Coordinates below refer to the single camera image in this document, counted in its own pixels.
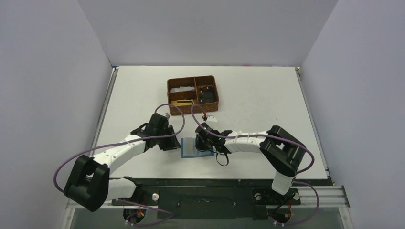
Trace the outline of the blue leather card holder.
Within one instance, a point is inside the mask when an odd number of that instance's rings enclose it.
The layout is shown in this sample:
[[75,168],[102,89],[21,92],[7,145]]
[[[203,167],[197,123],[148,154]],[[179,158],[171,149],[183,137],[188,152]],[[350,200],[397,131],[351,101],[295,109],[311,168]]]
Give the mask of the blue leather card holder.
[[181,139],[181,158],[198,158],[214,156],[212,151],[202,151],[196,148],[196,140],[193,137]]

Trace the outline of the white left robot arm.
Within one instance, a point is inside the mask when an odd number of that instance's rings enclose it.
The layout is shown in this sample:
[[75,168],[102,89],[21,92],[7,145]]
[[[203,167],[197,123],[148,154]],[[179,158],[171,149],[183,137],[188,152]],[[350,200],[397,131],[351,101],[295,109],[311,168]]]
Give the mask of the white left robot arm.
[[169,114],[154,113],[149,122],[130,132],[121,142],[91,157],[79,156],[74,163],[63,194],[94,212],[104,202],[130,198],[140,189],[127,177],[112,178],[111,174],[132,158],[158,146],[162,151],[179,149]]

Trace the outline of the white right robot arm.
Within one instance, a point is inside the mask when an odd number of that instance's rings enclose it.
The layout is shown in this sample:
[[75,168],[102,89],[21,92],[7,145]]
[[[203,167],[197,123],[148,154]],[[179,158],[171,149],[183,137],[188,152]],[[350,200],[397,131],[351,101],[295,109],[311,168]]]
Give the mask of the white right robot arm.
[[235,152],[263,154],[276,170],[272,190],[285,195],[298,174],[306,153],[305,146],[280,126],[268,131],[243,133],[232,130],[219,132],[202,123],[196,128],[196,148],[227,156]]

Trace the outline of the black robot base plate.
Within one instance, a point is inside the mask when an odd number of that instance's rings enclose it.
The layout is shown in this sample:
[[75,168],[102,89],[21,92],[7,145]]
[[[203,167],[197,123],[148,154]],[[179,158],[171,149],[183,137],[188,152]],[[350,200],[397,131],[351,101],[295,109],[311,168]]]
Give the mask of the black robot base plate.
[[171,212],[175,219],[267,219],[274,210],[283,213],[299,206],[298,189],[280,195],[271,179],[161,179],[138,178],[140,193],[105,206],[134,208],[134,202],[158,207],[158,219]]

